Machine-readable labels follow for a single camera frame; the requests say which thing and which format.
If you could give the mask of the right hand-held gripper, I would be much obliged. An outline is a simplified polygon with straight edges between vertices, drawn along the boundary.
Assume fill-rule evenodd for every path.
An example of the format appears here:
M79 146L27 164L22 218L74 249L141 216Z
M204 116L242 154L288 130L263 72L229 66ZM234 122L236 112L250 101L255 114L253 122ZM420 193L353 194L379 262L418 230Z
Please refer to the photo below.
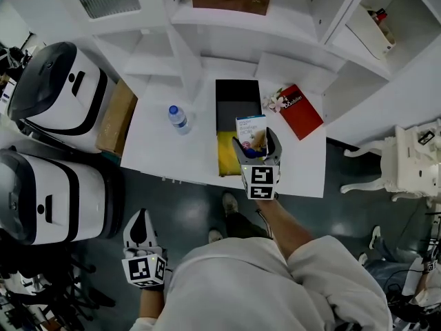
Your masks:
M248 158L240 141L232 138L248 199L273 200L280 180L282 146L275 132L267 127L267 156L265 159Z

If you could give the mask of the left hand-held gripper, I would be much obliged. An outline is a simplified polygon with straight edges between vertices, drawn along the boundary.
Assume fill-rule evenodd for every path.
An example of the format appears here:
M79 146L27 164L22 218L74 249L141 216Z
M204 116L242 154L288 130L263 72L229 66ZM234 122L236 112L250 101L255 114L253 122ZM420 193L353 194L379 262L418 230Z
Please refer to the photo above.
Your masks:
M164 290L167 261L157 250L158 243L149 212L136 212L123 230L125 258L121 261L127 282L143 290ZM134 249L142 246L148 250Z

